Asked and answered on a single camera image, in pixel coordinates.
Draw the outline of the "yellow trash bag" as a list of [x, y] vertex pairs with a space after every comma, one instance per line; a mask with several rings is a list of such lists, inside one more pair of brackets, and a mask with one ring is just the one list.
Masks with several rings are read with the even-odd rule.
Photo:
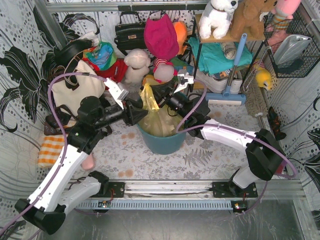
[[148, 110], [147, 116], [138, 123], [141, 129], [155, 137], [171, 137], [175, 135], [177, 133], [176, 128], [182, 117], [170, 110], [167, 105], [158, 106], [152, 86], [149, 83], [142, 87], [139, 95], [143, 103], [142, 108]]

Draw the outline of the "teal trash bin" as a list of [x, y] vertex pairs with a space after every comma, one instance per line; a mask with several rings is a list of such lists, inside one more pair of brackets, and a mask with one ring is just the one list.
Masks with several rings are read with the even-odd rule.
[[176, 133], [175, 135], [168, 137], [157, 137], [142, 130], [139, 123], [138, 127], [142, 133], [145, 144], [155, 154], [169, 155], [178, 151], [186, 138], [185, 132]]

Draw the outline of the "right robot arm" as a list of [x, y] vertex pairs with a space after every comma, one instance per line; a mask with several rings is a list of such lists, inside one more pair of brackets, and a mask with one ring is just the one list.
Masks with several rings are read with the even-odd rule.
[[158, 113], [162, 106], [167, 106], [182, 118], [178, 124], [168, 124], [176, 134], [188, 132], [193, 137], [216, 141], [245, 152], [247, 165], [230, 177], [223, 192], [235, 197], [243, 196], [245, 189], [255, 181], [267, 182], [276, 175], [286, 157], [268, 130], [247, 132], [221, 124], [208, 116], [210, 109], [204, 95], [187, 100], [178, 88], [175, 82], [158, 85], [145, 83], [140, 97], [151, 113]]

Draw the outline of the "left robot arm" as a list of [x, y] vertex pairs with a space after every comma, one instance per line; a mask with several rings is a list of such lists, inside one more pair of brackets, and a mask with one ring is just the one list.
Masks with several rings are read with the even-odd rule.
[[133, 126], [148, 114], [142, 100], [126, 97], [121, 104], [123, 106], [103, 107], [95, 96], [85, 97], [80, 102], [78, 120], [71, 128], [65, 141], [67, 145], [56, 163], [40, 186], [27, 199], [20, 198], [15, 204], [15, 209], [27, 222], [52, 235], [63, 225], [68, 213], [82, 201], [94, 195], [114, 195], [109, 178], [98, 171], [90, 172], [70, 190], [65, 191], [65, 188], [97, 143], [111, 134], [103, 128], [119, 120]]

